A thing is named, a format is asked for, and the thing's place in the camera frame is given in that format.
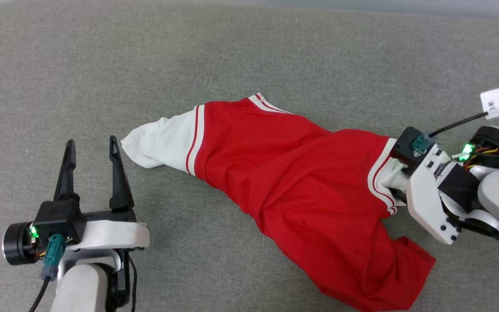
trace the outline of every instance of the red fabric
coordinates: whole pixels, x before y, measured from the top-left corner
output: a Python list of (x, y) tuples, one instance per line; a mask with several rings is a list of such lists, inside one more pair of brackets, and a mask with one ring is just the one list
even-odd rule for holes
[(380, 222), (389, 213), (367, 176), (387, 141), (360, 130), (331, 133), (249, 99), (212, 102), (195, 171), (325, 294), (362, 311), (409, 309), (435, 259), (404, 237), (392, 241)]

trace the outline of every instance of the green led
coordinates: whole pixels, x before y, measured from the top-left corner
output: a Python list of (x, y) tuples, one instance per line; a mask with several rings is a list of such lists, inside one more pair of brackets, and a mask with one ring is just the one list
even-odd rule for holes
[[(463, 147), (463, 150), (461, 152), (462, 153), (472, 153), (474, 147), (475, 146), (473, 144), (465, 144), (465, 146)], [(459, 157), (460, 162), (465, 162), (465, 160), (468, 160), (468, 159), (469, 159), (469, 155), (464, 155), (464, 156)]]
[(34, 225), (32, 225), (32, 227), (30, 228), (30, 235), (32, 237), (39, 238), (38, 231), (36, 231), (36, 228)]

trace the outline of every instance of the white sleeve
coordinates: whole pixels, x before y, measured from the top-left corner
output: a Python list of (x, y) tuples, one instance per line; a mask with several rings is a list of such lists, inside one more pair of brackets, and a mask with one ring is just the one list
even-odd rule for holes
[(196, 109), (132, 130), (121, 140), (124, 152), (144, 168), (166, 165), (188, 172), (186, 159), (194, 142)]

